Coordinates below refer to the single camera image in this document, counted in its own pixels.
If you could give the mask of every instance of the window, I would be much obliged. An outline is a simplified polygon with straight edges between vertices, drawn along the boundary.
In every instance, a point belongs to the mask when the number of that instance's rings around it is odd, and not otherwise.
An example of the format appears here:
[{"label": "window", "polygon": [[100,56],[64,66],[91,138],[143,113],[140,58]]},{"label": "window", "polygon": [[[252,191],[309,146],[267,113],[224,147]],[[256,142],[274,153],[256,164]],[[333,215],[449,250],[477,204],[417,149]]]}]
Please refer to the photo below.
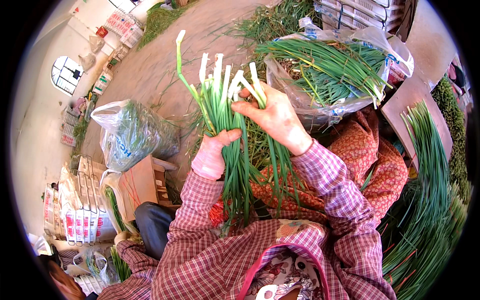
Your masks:
[{"label": "window", "polygon": [[109,0],[116,8],[123,10],[126,13],[129,13],[134,7],[135,4],[131,0]]},{"label": "window", "polygon": [[84,70],[78,63],[68,56],[60,56],[53,63],[52,81],[54,85],[72,96],[83,73]]}]

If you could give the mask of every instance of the pink checkered shirt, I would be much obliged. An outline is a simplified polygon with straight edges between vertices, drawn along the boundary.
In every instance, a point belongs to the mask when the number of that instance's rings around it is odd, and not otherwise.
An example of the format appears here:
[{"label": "pink checkered shirt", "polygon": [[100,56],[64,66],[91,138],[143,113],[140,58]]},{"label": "pink checkered shirt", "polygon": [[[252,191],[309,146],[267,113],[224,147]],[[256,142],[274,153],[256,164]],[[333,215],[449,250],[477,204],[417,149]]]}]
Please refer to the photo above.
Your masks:
[{"label": "pink checkered shirt", "polygon": [[[208,212],[221,194],[223,182],[191,172],[158,266],[142,254],[142,273],[132,275],[135,283],[127,280],[122,284],[123,292],[115,294],[109,291],[115,286],[109,287],[100,297],[243,299],[255,273],[288,247],[318,268],[323,299],[396,299],[382,277],[382,246],[373,209],[355,184],[346,179],[344,162],[316,141],[292,162],[325,201],[332,229],[310,223],[278,237],[281,222],[271,219],[255,221],[240,235],[221,239],[211,231]],[[296,216],[297,212],[285,212],[281,217]],[[309,215],[300,218],[318,222]]]}]

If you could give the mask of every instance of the dirt floor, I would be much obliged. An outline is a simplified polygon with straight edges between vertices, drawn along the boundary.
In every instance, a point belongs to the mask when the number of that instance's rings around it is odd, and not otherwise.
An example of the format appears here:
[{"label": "dirt floor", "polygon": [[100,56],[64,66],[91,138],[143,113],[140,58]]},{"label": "dirt floor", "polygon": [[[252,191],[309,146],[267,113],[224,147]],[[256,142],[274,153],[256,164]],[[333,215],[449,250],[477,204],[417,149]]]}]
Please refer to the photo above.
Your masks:
[{"label": "dirt floor", "polygon": [[[238,49],[242,43],[240,38],[223,35],[233,25],[233,20],[249,18],[260,4],[269,4],[270,0],[199,0],[185,14],[175,21],[162,35],[150,42],[142,50],[131,49],[121,65],[115,70],[114,78],[100,96],[97,107],[113,101],[134,99],[147,107],[154,106],[157,113],[168,119],[179,121],[178,125],[188,127],[184,115],[196,111],[197,104],[191,101],[191,96],[176,75],[176,44],[175,39],[181,29],[186,30],[182,43],[184,64],[182,73],[189,83],[197,84],[200,59],[204,52],[209,52],[212,59],[215,53],[223,53],[224,64],[240,64],[249,62],[245,49]],[[100,125],[90,122],[83,144],[83,153],[90,155],[96,162],[104,162],[100,148]],[[189,129],[182,129],[181,135]],[[179,171],[171,175],[176,178],[180,189],[189,171],[190,148],[196,141],[198,133],[192,132],[182,138],[180,152],[168,161],[180,166]]]}]

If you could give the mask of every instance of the dark pants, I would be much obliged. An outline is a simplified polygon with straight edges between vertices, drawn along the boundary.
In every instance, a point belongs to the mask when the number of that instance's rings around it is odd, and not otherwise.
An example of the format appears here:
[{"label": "dark pants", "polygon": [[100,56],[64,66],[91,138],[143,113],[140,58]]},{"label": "dark pants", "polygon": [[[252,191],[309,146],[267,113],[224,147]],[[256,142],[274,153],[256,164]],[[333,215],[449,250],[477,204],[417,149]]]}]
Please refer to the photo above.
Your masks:
[{"label": "dark pants", "polygon": [[144,241],[145,254],[160,260],[168,242],[167,232],[175,212],[153,202],[144,202],[135,210],[135,221]]}]

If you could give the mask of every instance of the knee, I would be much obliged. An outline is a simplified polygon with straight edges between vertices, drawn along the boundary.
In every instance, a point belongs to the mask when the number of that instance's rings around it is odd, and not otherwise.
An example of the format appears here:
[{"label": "knee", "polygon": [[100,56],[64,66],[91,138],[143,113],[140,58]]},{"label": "knee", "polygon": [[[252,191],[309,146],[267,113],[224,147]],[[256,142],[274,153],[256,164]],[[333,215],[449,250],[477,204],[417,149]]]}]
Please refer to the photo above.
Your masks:
[{"label": "knee", "polygon": [[143,202],[135,209],[135,219],[150,219],[154,216],[154,210],[159,209],[160,206],[153,202]]}]

